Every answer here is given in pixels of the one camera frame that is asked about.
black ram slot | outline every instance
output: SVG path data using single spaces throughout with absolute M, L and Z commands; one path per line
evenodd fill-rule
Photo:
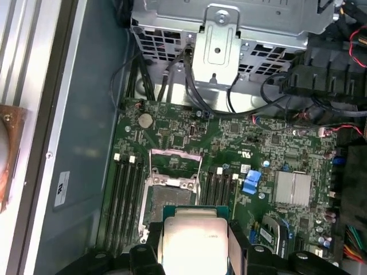
M 217 186 L 216 183 L 217 183 L 217 175 L 214 175 L 213 180 L 210 182 L 210 185 L 209 185 L 207 205 L 214 205 L 215 203 L 216 186 Z
M 143 163 L 138 163 L 137 164 L 137 170 L 138 170 L 138 176 L 136 178 L 136 180 L 134 181 L 134 186 L 133 186 L 133 190 L 132 190 L 132 200 L 131 200 L 131 212 L 130 212 L 130 217 L 131 220 L 129 221 L 129 226 L 128 226 L 128 230 L 127 230 L 127 242 L 131 242 L 132 238 L 134 236 L 134 227 L 135 227 L 135 221 L 134 219 L 136 219 L 136 217 L 138 216 L 138 213 L 136 213 L 137 209 L 138 209 L 138 201 L 139 201 L 139 192 L 140 192 L 140 186 L 142 184 L 142 176 L 143 176 Z
M 120 209 L 119 209 L 119 222 L 118 225 L 116 227 L 116 241 L 114 243 L 114 253 L 116 255 L 119 254 L 120 249 L 121 249 L 121 243 L 123 240 L 123 230 L 124 230 L 124 225 L 126 223 L 126 208 L 128 208 L 128 204 L 130 204 L 130 190 L 131 190 L 131 181 L 134 180 L 134 174 L 136 173 L 136 169 L 135 167 L 129 163 L 128 165 L 128 171 L 127 171 L 127 177 L 125 180 L 125 188 L 124 188 L 124 192 L 121 196 L 122 199 L 122 203 L 120 205 Z
M 133 164 L 133 169 L 134 172 L 131 173 L 132 177 L 130 178 L 130 181 L 128 183 L 128 190 L 125 196 L 125 204 L 124 204 L 124 212 L 122 215 L 123 221 L 122 221 L 122 238 L 120 240 L 120 250 L 119 252 L 122 252 L 123 247 L 125 247 L 126 241 L 127 241 L 127 231 L 128 231 L 128 226 L 129 226 L 129 221 L 132 218 L 132 213 L 131 213 L 131 202 L 133 201 L 134 198 L 134 194 L 133 194 L 133 190 L 134 190 L 134 186 L 138 184 L 137 182 L 137 178 L 139 176 L 139 169 L 138 169 L 138 164 Z
M 120 178 L 118 181 L 118 185 L 119 185 L 119 189 L 118 192 L 116 192 L 116 199 L 114 200 L 115 203 L 115 207 L 114 207 L 114 212 L 112 213 L 113 215 L 113 228 L 112 228 L 112 236 L 111 236 L 111 245 L 108 247 L 111 250 L 114 250 L 115 244 L 118 243 L 118 238 L 119 238 L 119 231 L 117 229 L 118 224 L 119 224 L 119 220 L 121 217 L 121 207 L 122 207 L 122 203 L 123 203 L 123 195 L 124 195 L 124 191 L 126 188 L 126 178 L 128 177 L 128 171 L 130 169 L 130 165 L 126 162 L 124 163 L 124 166 L 122 168 L 121 174 L 120 174 Z
M 214 205 L 220 205 L 223 198 L 223 175 L 217 175 L 215 185 Z
M 231 177 L 225 175 L 224 185 L 223 185 L 223 200 L 222 204 L 224 206 L 229 205 L 229 196 L 231 195 Z
M 115 168 L 115 175 L 114 175 L 114 186 L 112 188 L 112 203 L 110 204 L 110 207 L 108 209 L 108 213 L 114 213 L 114 199 L 115 199 L 115 195 L 118 192 L 118 187 L 119 187 L 119 178 L 120 178 L 120 174 L 121 174 L 121 169 L 122 169 L 122 164 L 115 162 L 116 168 Z M 112 221 L 112 216 L 110 215 L 108 217 L 108 222 L 107 222 L 107 226 L 106 226 L 106 235 L 104 236 L 104 247 L 108 249 L 108 243 L 107 241 L 110 239 L 108 236 L 110 235 L 110 230 L 113 228 L 113 221 Z
M 205 182 L 205 191 L 202 196 L 203 199 L 201 200 L 202 205 L 208 205 L 210 186 L 212 185 L 212 181 L 213 181 L 213 173 L 208 172 L 208 176 L 206 177 L 206 182 Z

chipset heatsink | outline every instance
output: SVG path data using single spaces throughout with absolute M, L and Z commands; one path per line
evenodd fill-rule
M 310 175 L 278 171 L 275 177 L 274 202 L 308 206 L 310 189 Z

blue connector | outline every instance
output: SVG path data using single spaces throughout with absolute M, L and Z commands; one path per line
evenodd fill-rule
M 259 183 L 261 173 L 255 170 L 250 170 L 243 181 L 242 191 L 253 195 L 256 193 L 257 184 Z

black cable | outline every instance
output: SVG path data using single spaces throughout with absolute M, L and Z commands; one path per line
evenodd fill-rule
M 126 62 L 124 62 L 116 71 L 114 71 L 114 73 L 111 76 L 111 81 L 110 81 L 110 90 L 108 91 L 108 93 L 110 94 L 111 97 L 111 101 L 115 107 L 115 109 L 119 112 L 119 113 L 125 113 L 125 110 L 122 110 L 116 103 L 115 101 L 115 96 L 114 96 L 114 84 L 115 84 L 115 78 L 118 75 L 118 73 L 128 64 L 130 64 L 134 59 L 136 59 L 138 56 L 140 55 L 140 52 L 135 53 L 129 60 L 127 60 Z
M 311 99 L 317 107 L 320 107 L 323 110 L 328 111 L 338 116 L 346 116 L 346 117 L 365 117 L 367 116 L 367 111 L 346 111 L 343 109 L 335 108 L 331 106 L 330 103 L 326 104 L 314 96 Z
M 266 104 L 264 106 L 261 106 L 259 108 L 255 108 L 253 110 L 250 111 L 246 111 L 246 112 L 241 112 L 241 113 L 222 113 L 222 112 L 217 112 L 214 111 L 205 101 L 204 99 L 201 97 L 201 95 L 199 94 L 199 92 L 196 90 L 195 87 L 195 83 L 194 83 L 194 78 L 193 78 L 193 72 L 192 72 L 192 67 L 191 67 L 191 63 L 190 63 L 190 55 L 186 54 L 183 58 L 183 63 L 185 64 L 185 75 L 186 75 L 186 81 L 188 82 L 188 86 L 191 90 L 192 93 L 192 97 L 194 97 L 194 99 L 203 106 L 203 109 L 205 111 L 210 112 L 211 114 L 213 114 L 214 116 L 217 116 L 219 118 L 222 119 L 231 119 L 231 118 L 238 118 L 238 117 L 244 117 L 244 116 L 249 116 L 249 115 L 253 115 L 255 113 L 259 113 L 259 112 L 263 112 L 264 110 L 268 109 L 271 106 L 276 105 L 277 103 L 281 102 L 282 100 L 288 98 L 289 96 L 282 96 L 276 100 L 274 100 L 273 102 Z
M 262 97 L 262 99 L 267 103 L 267 104 L 270 104 L 272 103 L 272 101 L 267 97 L 267 95 L 265 94 L 265 91 L 264 91 L 264 86 L 266 83 L 269 82 L 269 80 L 272 80 L 274 78 L 277 78 L 277 77 L 280 77 L 280 76 L 288 76 L 288 73 L 275 73 L 273 74 L 272 76 L 268 77 L 262 84 L 261 84 L 261 87 L 260 87 L 260 95 Z M 281 109 L 283 112 L 285 112 L 284 108 L 278 104 L 275 104 L 275 106 L 279 109 Z
M 231 92 L 232 92 L 232 89 L 236 85 L 239 78 L 240 78 L 240 74 L 237 74 L 237 76 L 235 77 L 235 80 L 233 81 L 231 87 L 229 87 L 228 90 L 227 90 L 228 107 L 229 107 L 229 109 L 231 110 L 232 113 L 236 113 L 236 111 L 235 111 L 235 109 L 233 108 L 233 105 L 232 105 Z
M 138 61 L 139 61 L 140 73 L 142 74 L 142 80 L 143 80 L 143 85 L 144 85 L 146 97 L 147 97 L 148 100 L 155 101 L 154 86 L 153 86 L 153 83 L 151 81 L 151 78 L 150 78 L 150 75 L 149 75 L 149 72 L 148 72 L 148 68 L 147 68 L 147 65 L 145 63 L 145 59 L 143 57 L 142 52 L 140 52 L 140 55 L 138 55 Z
M 168 64 L 167 68 L 165 69 L 165 72 L 164 72 L 164 75 L 163 75 L 163 80 L 162 80 L 162 86 L 161 86 L 161 89 L 159 90 L 157 101 L 162 101 L 163 96 L 165 95 L 167 84 L 168 84 L 170 69 L 172 68 L 172 66 L 174 64 L 176 64 L 176 63 L 178 63 L 182 60 L 182 58 L 184 56 L 184 51 L 185 51 L 185 49 L 174 60 L 172 60 Z

sticker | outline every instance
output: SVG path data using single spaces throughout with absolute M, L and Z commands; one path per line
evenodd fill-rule
M 65 197 L 67 196 L 67 189 L 69 183 L 69 175 L 70 171 L 60 173 L 56 190 L 56 199 L 54 204 L 55 207 L 63 205 L 65 202 Z
M 248 164 L 241 164 L 241 174 L 248 174 L 248 171 L 250 171 L 251 165 Z
M 273 240 L 271 235 L 262 228 L 260 229 L 260 235 L 263 236 L 269 243 L 271 243 L 271 241 Z

